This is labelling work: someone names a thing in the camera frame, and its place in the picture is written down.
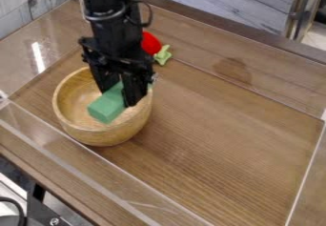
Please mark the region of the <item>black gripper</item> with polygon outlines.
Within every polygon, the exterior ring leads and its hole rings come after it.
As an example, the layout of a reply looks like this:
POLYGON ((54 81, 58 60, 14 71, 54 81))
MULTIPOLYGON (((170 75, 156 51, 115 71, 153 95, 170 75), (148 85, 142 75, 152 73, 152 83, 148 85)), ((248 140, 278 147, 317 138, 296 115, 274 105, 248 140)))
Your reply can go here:
POLYGON ((126 107, 134 107, 149 94, 156 80, 153 58, 142 47, 144 27, 137 2, 114 5, 85 4, 85 17, 91 23, 93 36, 82 37, 83 58, 101 92, 107 92, 122 75, 122 97, 126 107))

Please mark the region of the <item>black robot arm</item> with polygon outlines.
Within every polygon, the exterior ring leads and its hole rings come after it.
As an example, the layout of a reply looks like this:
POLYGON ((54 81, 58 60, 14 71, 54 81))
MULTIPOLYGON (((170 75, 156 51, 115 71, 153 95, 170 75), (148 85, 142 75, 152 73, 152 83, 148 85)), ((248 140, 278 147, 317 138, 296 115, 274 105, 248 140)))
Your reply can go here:
POLYGON ((82 0, 93 36, 79 44, 83 61, 102 93, 122 82, 122 98, 133 107, 149 93, 154 81, 154 58, 142 47, 144 28, 153 22, 153 10, 142 0, 82 0))

